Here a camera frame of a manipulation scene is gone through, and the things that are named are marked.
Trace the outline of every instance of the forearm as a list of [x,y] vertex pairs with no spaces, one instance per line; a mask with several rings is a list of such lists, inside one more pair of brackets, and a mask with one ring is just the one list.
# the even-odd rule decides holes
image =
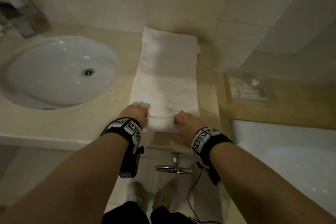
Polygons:
[[274,170],[232,143],[214,146],[210,160],[248,223],[335,222]]
[[128,147],[107,133],[72,154],[5,211],[1,223],[100,223]]

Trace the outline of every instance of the white towel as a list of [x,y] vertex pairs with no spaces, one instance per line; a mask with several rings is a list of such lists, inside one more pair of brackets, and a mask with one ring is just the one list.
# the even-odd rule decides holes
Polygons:
[[196,83],[197,38],[145,28],[130,103],[149,107],[147,129],[178,133],[174,115],[199,116]]

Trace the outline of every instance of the person's right arm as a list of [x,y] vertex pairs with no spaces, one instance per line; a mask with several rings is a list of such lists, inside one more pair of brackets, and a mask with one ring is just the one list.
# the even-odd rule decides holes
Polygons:
[[[203,120],[179,112],[181,143],[191,145]],[[210,161],[224,187],[248,224],[336,223],[336,218],[310,200],[273,169],[232,143],[220,143],[210,151]]]

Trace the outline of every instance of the person's left hand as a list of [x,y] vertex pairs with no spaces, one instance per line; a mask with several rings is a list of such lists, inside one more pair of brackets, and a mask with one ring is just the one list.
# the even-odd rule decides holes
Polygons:
[[148,108],[141,105],[129,105],[124,110],[121,111],[118,118],[133,118],[136,119],[141,126],[141,130],[147,124],[147,115],[148,115]]

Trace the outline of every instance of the beige marble countertop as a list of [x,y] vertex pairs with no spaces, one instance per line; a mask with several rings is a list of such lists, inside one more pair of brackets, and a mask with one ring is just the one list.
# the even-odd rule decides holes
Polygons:
[[[59,110],[33,110],[13,104],[0,94],[0,144],[77,150],[96,139],[104,127],[128,105],[133,79],[141,54],[141,33],[107,30],[86,26],[52,23],[51,30],[32,39],[23,39],[14,29],[0,38],[0,69],[15,58],[18,47],[43,37],[82,36],[110,47],[119,57],[123,74],[111,89],[96,99]],[[216,87],[214,85],[211,46],[200,43],[197,62],[197,86],[200,116],[213,127],[220,127]],[[170,149],[173,134],[147,133],[149,148]]]

